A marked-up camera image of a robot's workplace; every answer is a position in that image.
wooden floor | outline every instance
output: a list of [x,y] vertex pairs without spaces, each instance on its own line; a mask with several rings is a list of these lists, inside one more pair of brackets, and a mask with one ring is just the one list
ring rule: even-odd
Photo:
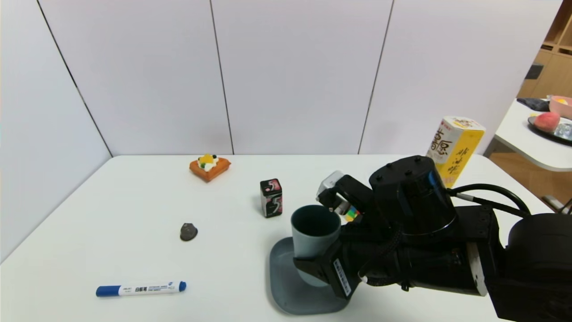
[[538,198],[553,195],[562,203],[572,198],[572,172],[544,170],[515,152],[494,152],[490,159]]

wooden shelf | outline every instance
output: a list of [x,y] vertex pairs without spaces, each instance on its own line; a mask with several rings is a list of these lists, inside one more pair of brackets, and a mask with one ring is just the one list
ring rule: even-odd
[[542,46],[540,47],[540,49],[546,50],[548,52],[551,52],[555,49],[556,47],[556,43],[552,42],[552,41],[544,41],[542,43]]
[[564,0],[560,5],[558,13],[554,18],[550,30],[546,34],[545,42],[558,44],[561,41],[562,35],[569,25],[570,17],[572,16],[572,1]]
[[568,54],[561,54],[561,53],[551,53],[551,54],[554,56],[564,57],[564,58],[568,58],[569,60],[572,60],[572,56],[568,55]]
[[541,77],[529,97],[546,97],[546,95],[572,95],[572,56],[549,54],[552,56],[543,68]]
[[566,23],[566,26],[562,30],[562,35],[558,39],[557,45],[559,48],[562,48],[564,51],[568,51],[567,47],[572,46],[572,26],[570,25],[570,22],[572,21],[572,18],[571,18],[571,16],[572,16],[572,0],[564,0],[564,2],[562,2],[562,6],[560,6],[561,10],[565,4],[568,7],[570,7],[571,9],[568,11],[568,21]]
[[563,45],[558,46],[558,54],[563,54],[572,57],[572,46],[563,46]]

pink container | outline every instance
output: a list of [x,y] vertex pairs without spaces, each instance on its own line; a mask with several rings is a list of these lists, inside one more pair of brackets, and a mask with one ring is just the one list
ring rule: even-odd
[[[560,103],[558,100],[565,100],[568,104]],[[550,99],[549,110],[572,120],[572,99],[565,96],[553,96]]]

black cylinder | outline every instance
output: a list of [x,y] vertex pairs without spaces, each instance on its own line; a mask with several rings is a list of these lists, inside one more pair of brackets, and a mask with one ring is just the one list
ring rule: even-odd
[[431,158],[389,163],[370,177],[379,211],[403,225],[404,241],[437,242],[456,223],[456,211]]

peach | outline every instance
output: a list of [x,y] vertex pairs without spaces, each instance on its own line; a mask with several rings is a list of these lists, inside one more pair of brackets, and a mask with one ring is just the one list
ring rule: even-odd
[[554,132],[558,123],[560,123],[560,115],[554,112],[540,114],[534,120],[534,126],[545,132]]

